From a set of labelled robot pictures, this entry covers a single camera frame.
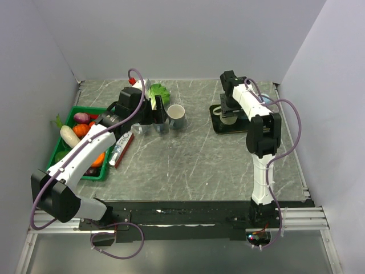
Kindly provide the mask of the grey-blue hexagonal mug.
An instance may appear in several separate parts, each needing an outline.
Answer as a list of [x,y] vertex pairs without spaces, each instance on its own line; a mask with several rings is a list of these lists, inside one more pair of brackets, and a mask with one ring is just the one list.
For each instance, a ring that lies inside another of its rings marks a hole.
[[185,126],[185,108],[179,104],[173,104],[168,107],[167,115],[169,119],[169,128],[171,130],[180,130]]

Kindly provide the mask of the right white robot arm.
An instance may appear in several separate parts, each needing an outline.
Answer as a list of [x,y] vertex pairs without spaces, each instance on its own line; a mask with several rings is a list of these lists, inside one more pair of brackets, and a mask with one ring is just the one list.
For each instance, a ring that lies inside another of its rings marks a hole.
[[224,93],[221,94],[223,118],[248,118],[246,147],[254,164],[254,184],[250,200],[249,221],[255,227],[263,227],[275,219],[276,204],[273,198],[273,164],[281,143],[282,119],[267,106],[254,80],[238,77],[234,71],[220,75]]

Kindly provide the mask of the green ceramic mug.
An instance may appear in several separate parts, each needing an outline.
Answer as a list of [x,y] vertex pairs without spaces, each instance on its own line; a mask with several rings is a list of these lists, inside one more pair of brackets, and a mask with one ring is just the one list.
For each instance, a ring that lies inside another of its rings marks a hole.
[[218,116],[220,121],[223,123],[223,124],[226,124],[226,125],[233,125],[235,124],[235,122],[237,121],[237,117],[236,116],[231,116],[231,117],[223,117],[222,116],[222,108],[220,106],[216,107],[213,109],[213,114],[215,116]]

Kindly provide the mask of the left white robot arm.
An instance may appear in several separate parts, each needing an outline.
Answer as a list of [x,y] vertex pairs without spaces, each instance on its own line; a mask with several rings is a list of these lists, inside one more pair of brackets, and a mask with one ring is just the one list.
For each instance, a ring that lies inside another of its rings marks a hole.
[[74,191],[79,180],[103,152],[127,133],[134,124],[165,122],[162,97],[155,96],[156,107],[142,90],[126,87],[95,120],[87,135],[59,162],[47,171],[36,170],[31,176],[34,208],[40,208],[62,223],[74,217],[91,219],[99,229],[113,222],[113,209],[102,200],[80,198]]

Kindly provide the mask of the grey plastic measuring cup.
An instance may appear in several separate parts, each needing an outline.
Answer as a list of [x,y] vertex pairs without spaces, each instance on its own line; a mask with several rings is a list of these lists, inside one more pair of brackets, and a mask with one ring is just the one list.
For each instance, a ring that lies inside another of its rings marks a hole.
[[152,125],[151,124],[139,124],[139,123],[136,123],[132,126],[132,131],[135,133],[135,134],[139,134],[139,135],[144,135],[144,134],[147,134],[150,132],[152,128]]

